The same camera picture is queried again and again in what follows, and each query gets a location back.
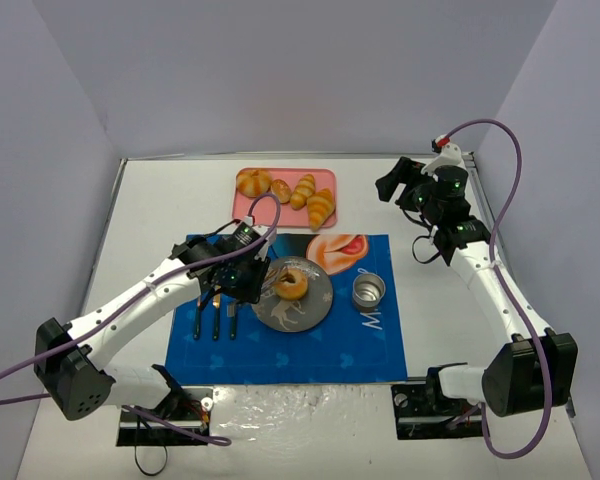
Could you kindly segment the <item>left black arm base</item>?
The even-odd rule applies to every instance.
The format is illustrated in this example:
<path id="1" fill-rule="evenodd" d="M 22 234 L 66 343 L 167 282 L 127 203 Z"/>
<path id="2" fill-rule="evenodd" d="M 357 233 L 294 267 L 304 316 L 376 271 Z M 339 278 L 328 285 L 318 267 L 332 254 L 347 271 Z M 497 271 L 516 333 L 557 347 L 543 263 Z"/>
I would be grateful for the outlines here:
<path id="1" fill-rule="evenodd" d="M 179 400 L 171 409 L 151 410 L 150 413 L 163 422 L 198 436 L 210 435 L 212 387 L 185 387 L 189 401 Z M 139 418 L 132 412 L 122 410 L 118 420 L 116 447 L 184 447 L 204 446 L 205 442 L 183 435 L 160 422 Z"/>

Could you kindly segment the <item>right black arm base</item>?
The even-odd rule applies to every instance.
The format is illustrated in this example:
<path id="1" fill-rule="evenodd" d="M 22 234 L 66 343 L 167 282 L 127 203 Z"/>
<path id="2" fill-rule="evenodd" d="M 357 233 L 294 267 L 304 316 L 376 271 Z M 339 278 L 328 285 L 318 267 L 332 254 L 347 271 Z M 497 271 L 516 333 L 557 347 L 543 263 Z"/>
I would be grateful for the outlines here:
<path id="1" fill-rule="evenodd" d="M 391 386 L 399 440 L 481 437 L 484 369 L 466 363 L 430 367 L 423 377 Z"/>

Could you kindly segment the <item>sugared ring donut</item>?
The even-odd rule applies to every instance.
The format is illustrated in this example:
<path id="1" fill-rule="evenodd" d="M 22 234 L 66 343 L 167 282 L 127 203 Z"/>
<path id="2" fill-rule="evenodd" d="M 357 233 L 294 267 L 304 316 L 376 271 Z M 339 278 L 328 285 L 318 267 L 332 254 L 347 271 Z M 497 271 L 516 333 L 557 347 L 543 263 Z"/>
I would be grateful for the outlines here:
<path id="1" fill-rule="evenodd" d="M 285 268 L 273 284 L 274 293 L 283 300 L 296 301 L 308 291 L 308 279 L 297 268 Z"/>

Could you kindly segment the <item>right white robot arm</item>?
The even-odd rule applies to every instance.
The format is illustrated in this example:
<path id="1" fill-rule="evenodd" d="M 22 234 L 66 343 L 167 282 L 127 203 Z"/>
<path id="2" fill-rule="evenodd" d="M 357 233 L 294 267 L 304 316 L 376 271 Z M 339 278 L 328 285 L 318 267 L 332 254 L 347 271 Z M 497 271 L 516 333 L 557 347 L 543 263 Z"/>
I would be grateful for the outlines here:
<path id="1" fill-rule="evenodd" d="M 418 214 L 447 266 L 474 295 L 499 347 L 486 367 L 466 363 L 432 367 L 426 383 L 433 403 L 485 403 L 499 417 L 567 403 L 578 347 L 568 333 L 556 333 L 526 301 L 490 247 L 491 234 L 471 213 L 465 197 L 468 172 L 456 165 L 426 170 L 402 157 L 375 183 L 383 202 L 405 215 Z"/>

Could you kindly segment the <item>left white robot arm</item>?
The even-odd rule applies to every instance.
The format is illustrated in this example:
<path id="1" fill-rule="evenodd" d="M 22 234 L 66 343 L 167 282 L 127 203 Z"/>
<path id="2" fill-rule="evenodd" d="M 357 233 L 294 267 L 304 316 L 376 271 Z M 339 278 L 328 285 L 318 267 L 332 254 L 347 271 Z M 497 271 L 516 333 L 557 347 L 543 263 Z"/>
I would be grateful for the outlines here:
<path id="1" fill-rule="evenodd" d="M 241 302 L 260 298 L 273 229 L 247 217 L 226 236 L 193 237 L 140 282 L 104 306 L 66 324 L 51 318 L 36 331 L 34 372 L 69 421 L 105 405 L 155 409 L 184 392 L 161 365 L 114 364 L 117 353 L 177 307 L 216 293 Z"/>

